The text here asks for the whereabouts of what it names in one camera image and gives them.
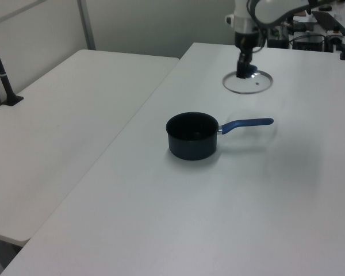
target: white table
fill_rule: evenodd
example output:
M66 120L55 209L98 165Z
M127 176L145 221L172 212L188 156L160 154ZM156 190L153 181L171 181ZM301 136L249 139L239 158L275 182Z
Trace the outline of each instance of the white table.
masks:
M23 246L178 59L79 51L0 107L0 239Z
M2 275L345 275L345 62L265 48L272 88L237 95L238 55L193 44ZM186 111L275 123L189 162L165 131Z

